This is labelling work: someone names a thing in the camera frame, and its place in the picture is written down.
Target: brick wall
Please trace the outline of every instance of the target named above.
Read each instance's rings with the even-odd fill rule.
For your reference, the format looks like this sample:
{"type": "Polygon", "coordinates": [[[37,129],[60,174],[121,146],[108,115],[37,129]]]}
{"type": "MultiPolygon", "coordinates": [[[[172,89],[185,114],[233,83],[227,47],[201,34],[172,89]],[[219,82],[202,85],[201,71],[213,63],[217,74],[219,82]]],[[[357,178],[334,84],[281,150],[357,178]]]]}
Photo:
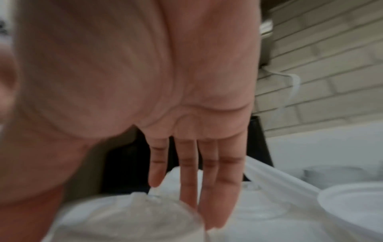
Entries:
{"type": "MultiPolygon", "coordinates": [[[[302,85],[267,137],[383,119],[383,0],[292,0],[272,17],[269,69],[302,85]]],[[[253,113],[264,127],[290,91],[260,70],[253,113]]]]}

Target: white cable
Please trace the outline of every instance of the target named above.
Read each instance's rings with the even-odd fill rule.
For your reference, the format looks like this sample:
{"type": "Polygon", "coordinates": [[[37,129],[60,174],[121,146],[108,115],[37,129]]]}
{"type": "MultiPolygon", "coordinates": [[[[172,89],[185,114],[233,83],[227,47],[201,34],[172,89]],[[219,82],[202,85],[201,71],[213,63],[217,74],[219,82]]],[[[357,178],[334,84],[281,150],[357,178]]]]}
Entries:
{"type": "Polygon", "coordinates": [[[265,66],[262,67],[262,69],[270,74],[278,75],[278,76],[284,76],[284,77],[290,77],[292,81],[292,90],[290,92],[290,95],[288,96],[287,100],[285,101],[284,105],[279,107],[275,112],[270,121],[267,122],[265,125],[265,129],[268,129],[271,127],[274,122],[279,118],[279,116],[284,112],[286,106],[291,102],[291,100],[295,97],[295,95],[299,91],[300,87],[300,77],[296,74],[287,74],[287,73],[281,73],[276,71],[270,71],[265,66]]]}

